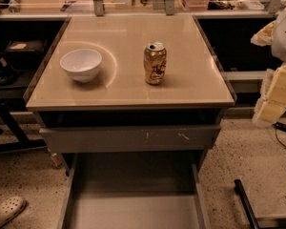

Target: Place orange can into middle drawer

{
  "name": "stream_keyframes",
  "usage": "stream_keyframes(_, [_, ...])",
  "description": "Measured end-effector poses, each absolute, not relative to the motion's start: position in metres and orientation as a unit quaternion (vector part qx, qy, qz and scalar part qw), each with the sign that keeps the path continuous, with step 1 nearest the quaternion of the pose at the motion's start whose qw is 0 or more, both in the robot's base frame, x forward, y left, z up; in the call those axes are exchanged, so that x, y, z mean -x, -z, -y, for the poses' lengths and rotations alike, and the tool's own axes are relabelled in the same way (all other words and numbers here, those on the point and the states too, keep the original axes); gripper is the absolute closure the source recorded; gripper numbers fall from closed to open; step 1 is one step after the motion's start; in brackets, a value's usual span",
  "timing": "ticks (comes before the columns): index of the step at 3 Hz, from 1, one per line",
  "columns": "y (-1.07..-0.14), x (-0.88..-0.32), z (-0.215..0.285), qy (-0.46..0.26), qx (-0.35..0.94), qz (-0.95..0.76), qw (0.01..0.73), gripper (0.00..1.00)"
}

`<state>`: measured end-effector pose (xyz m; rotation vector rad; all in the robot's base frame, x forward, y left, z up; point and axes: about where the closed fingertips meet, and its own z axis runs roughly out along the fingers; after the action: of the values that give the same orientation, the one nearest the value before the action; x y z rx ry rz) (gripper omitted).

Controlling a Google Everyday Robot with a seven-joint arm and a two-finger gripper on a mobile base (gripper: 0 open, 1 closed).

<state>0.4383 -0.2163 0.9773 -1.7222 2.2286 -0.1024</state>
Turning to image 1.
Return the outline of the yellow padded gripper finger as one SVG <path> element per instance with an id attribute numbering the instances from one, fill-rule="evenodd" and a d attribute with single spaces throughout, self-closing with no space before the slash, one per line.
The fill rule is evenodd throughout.
<path id="1" fill-rule="evenodd" d="M 286 62 L 267 69 L 254 109 L 254 124 L 275 124 L 286 112 Z"/>
<path id="2" fill-rule="evenodd" d="M 259 47 L 270 46 L 272 44 L 272 33 L 275 22 L 270 22 L 253 35 L 251 43 Z"/>

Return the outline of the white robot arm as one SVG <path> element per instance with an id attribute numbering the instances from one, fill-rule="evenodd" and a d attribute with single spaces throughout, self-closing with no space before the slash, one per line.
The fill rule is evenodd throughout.
<path id="1" fill-rule="evenodd" d="M 251 43 L 260 47 L 270 46 L 272 56 L 282 61 L 276 70 L 266 70 L 260 98 L 255 104 L 254 124 L 268 127 L 275 124 L 286 112 L 286 7 L 275 21 L 251 38 Z"/>

